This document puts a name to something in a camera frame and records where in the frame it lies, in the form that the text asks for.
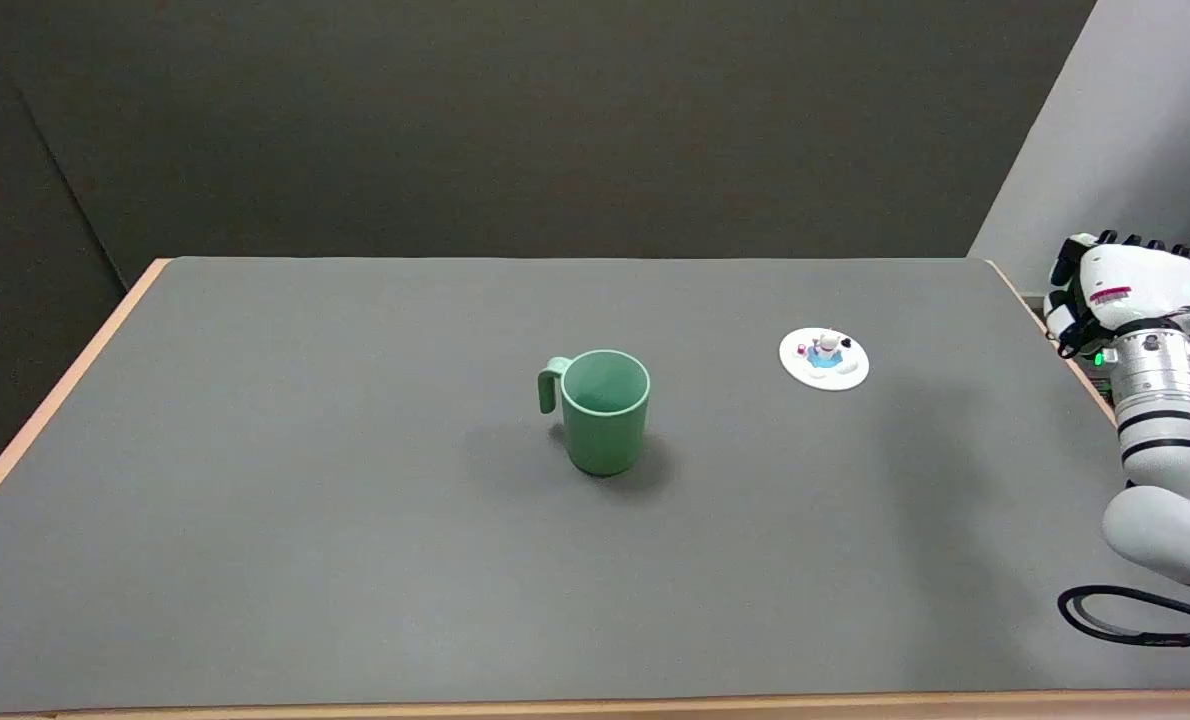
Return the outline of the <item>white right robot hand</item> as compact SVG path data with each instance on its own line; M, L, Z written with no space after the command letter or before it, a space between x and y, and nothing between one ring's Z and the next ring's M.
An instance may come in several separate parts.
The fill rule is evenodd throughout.
M1189 248L1167 249L1138 234L1076 233L1050 270L1042 318L1063 359L1110 346L1119 337L1165 328L1190 340Z

